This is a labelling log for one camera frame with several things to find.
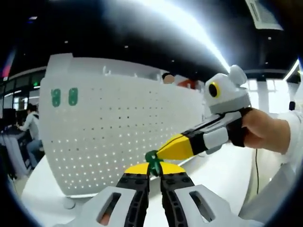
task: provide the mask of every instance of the green object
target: green object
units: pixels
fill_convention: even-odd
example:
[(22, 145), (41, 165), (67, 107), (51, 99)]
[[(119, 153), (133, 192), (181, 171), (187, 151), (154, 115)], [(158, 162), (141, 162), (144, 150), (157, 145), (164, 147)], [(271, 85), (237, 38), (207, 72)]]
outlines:
[(74, 106), (78, 103), (78, 89), (73, 87), (68, 92), (68, 103)]
[(146, 162), (149, 163), (148, 169), (149, 172), (154, 176), (159, 176), (161, 172), (160, 162), (163, 162), (163, 159), (157, 157), (157, 151), (152, 150), (146, 153), (145, 155)]
[(51, 91), (51, 96), (52, 96), (53, 107), (60, 106), (60, 103), (61, 103), (61, 90), (60, 89), (52, 90)]

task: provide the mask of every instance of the perforated panel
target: perforated panel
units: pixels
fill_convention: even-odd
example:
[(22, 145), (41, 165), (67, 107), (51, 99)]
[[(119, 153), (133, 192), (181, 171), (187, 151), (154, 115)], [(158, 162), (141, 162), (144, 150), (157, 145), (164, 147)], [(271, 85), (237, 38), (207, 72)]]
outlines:
[(199, 92), (126, 76), (45, 77), (39, 105), (47, 160), (66, 195), (115, 185), (146, 152), (202, 120)]

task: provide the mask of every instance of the black cable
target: black cable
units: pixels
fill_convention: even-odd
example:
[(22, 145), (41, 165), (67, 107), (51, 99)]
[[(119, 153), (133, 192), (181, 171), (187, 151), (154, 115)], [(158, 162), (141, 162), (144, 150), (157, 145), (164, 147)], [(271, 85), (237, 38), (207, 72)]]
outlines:
[(257, 162), (257, 155), (258, 155), (258, 149), (256, 149), (256, 169), (257, 169), (257, 195), (259, 194), (259, 169), (258, 169), (258, 162)]

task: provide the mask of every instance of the desk surface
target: desk surface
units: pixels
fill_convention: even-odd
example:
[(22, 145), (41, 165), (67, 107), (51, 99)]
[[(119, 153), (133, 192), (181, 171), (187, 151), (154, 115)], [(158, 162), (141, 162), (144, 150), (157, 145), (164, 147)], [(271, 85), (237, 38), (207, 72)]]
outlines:
[[(253, 150), (249, 148), (227, 144), (210, 156), (192, 159), (183, 167), (196, 185), (203, 184), (226, 199), (231, 210), (238, 214), (250, 181), (252, 152)], [(159, 179), (151, 182), (149, 196), (150, 203), (144, 227), (168, 227), (161, 204)], [(64, 194), (55, 181), (46, 157), (31, 174), (21, 199), (32, 215), (45, 227), (71, 221), (79, 213), (83, 203), (88, 200), (75, 199), (74, 209), (63, 208)]]

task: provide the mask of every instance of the ceiling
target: ceiling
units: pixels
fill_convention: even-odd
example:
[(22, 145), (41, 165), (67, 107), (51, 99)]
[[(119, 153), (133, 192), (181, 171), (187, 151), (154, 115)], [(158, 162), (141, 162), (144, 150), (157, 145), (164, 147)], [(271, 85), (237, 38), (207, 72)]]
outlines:
[[(46, 66), (49, 56), (72, 52), (150, 65), (206, 81), (226, 72), (197, 39), (132, 0), (8, 1), (1, 65), (16, 50), (9, 75)], [(282, 78), (297, 59), (283, 31), (257, 30), (244, 0), (171, 0), (191, 14), (229, 65), (250, 78)]]

